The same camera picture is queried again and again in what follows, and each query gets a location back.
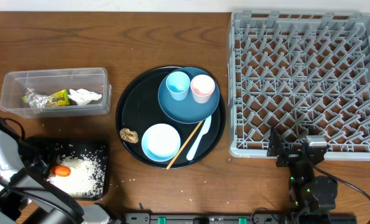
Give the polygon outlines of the orange carrot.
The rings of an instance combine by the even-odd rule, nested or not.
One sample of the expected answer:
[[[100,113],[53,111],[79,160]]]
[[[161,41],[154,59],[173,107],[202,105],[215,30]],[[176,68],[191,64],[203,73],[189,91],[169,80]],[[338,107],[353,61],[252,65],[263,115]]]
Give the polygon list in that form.
[[[53,175],[60,177],[68,177],[71,174],[71,169],[63,165],[54,165],[50,171]]]

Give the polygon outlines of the yellow snack wrapper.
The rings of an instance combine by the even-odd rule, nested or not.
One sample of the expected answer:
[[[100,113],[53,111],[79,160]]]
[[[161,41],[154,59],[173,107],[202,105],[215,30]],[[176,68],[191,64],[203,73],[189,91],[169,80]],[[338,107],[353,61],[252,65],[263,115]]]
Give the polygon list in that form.
[[[59,107],[70,104],[66,90],[61,90],[51,95],[40,95],[36,94],[33,89],[28,88],[21,100],[31,108]]]

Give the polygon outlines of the white tissue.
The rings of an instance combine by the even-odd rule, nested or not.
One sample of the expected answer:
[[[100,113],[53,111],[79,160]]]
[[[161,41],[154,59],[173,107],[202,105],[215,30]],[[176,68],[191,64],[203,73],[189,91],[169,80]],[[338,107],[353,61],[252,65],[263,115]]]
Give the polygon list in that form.
[[[92,101],[100,100],[102,98],[102,94],[98,94],[82,88],[78,90],[69,89],[68,97],[78,106],[85,106]]]

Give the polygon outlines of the brown walnut shell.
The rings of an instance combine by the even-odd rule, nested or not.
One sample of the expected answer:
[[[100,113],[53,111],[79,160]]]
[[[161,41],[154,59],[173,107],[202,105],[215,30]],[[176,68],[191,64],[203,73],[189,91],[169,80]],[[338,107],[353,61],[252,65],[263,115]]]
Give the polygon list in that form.
[[[136,144],[139,141],[139,135],[136,131],[131,131],[128,128],[122,128],[119,131],[119,135],[123,141]]]

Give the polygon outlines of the light blue cup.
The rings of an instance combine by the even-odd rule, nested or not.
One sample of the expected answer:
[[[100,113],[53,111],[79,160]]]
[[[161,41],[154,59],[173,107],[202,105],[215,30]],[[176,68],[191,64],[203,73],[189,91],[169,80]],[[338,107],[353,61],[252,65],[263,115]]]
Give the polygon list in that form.
[[[184,72],[172,72],[166,79],[166,87],[174,100],[184,100],[190,88],[190,78]]]

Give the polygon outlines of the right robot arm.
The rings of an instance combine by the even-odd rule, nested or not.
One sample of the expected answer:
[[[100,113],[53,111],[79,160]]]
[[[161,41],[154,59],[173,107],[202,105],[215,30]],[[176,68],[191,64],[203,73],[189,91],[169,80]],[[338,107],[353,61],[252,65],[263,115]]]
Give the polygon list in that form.
[[[267,156],[277,158],[277,167],[289,168],[289,197],[296,204],[278,223],[330,223],[330,210],[336,207],[337,181],[314,173],[316,165],[325,160],[328,143],[321,135],[305,139],[298,148],[286,149],[276,129],[270,130]]]

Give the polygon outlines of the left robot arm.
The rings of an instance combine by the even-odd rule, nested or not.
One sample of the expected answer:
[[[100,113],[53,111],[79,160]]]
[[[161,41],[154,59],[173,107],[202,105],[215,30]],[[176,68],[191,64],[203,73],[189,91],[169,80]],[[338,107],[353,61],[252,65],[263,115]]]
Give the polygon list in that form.
[[[123,223],[98,203],[108,189],[108,142],[26,137],[0,117],[0,223]]]

